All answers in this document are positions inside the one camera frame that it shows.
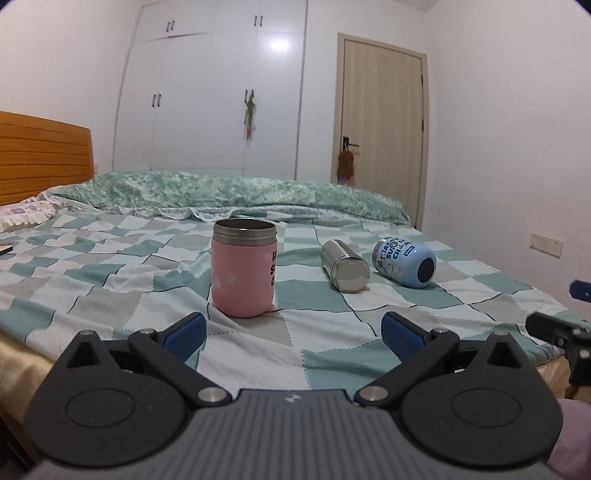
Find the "pink steel cup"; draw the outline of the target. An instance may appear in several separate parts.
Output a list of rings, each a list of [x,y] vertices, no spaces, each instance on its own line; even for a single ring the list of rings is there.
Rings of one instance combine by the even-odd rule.
[[[213,225],[211,301],[225,315],[252,318],[273,306],[276,225],[231,218]]]

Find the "light blue printed cup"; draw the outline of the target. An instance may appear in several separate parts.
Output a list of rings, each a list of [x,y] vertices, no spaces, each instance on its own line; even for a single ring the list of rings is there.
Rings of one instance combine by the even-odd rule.
[[[398,237],[377,242],[372,263],[380,275],[414,289],[429,286],[437,270],[437,259],[432,249]]]

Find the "stainless steel bottle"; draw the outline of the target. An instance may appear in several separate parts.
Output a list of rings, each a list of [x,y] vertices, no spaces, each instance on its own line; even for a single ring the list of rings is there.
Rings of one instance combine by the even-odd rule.
[[[354,294],[365,289],[370,280],[366,260],[339,239],[326,241],[321,251],[322,269],[335,290]]]

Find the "checkered teal blanket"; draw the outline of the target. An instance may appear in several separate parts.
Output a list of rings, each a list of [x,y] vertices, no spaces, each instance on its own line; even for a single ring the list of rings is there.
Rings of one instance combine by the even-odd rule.
[[[242,221],[238,236],[191,220],[61,213],[1,237],[1,380],[34,392],[74,335],[161,331],[198,312],[188,364],[229,391],[353,391],[398,363],[384,314],[463,339],[514,336],[538,365],[557,348],[529,314],[582,320],[550,295],[399,224],[367,219]]]

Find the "green floral quilt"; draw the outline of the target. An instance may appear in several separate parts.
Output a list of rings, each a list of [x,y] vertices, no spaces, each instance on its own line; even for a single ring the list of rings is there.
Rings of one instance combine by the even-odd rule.
[[[266,215],[294,220],[362,218],[409,226],[396,199],[348,186],[253,177],[211,177],[188,172],[110,172],[46,193],[70,210],[144,218],[214,222]]]

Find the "brown plush toy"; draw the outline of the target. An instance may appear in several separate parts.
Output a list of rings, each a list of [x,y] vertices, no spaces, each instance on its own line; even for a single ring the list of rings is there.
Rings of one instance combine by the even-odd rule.
[[[344,149],[338,156],[337,181],[339,185],[346,185],[355,175],[355,155],[349,149]]]

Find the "purple floral pillow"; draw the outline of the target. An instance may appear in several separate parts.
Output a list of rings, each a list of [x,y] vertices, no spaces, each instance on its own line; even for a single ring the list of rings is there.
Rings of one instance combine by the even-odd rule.
[[[45,200],[29,198],[1,207],[0,232],[11,232],[36,227],[55,217],[58,205]]]

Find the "green hanging ornament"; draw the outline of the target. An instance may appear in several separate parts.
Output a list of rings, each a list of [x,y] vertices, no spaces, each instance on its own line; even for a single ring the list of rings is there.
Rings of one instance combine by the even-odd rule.
[[[245,140],[249,142],[252,140],[254,131],[254,115],[256,115],[256,102],[254,101],[254,94],[250,93],[249,99],[245,103]]]

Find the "wooden headboard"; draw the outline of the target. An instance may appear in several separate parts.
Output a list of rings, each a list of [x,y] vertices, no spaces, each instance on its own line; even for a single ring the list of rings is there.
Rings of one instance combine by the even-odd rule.
[[[85,127],[3,111],[0,135],[2,205],[95,175],[91,132]]]

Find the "beige door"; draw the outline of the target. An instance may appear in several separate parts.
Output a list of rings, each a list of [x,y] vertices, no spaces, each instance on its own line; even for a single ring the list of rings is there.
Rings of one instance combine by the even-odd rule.
[[[420,228],[429,160],[430,99],[424,53],[341,33],[338,35],[332,182],[342,137],[359,148],[346,185],[400,201]]]

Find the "white wardrobe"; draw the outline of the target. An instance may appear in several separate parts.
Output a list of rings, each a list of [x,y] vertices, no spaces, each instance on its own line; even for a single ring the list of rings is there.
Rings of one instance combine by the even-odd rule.
[[[143,6],[122,79],[114,168],[294,179],[307,20],[304,1]]]

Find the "white wall socket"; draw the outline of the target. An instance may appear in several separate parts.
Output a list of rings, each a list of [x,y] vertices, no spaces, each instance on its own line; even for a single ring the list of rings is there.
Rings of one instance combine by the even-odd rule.
[[[533,250],[545,253],[555,258],[560,258],[563,252],[564,242],[562,240],[546,237],[541,234],[532,233],[529,247]]]

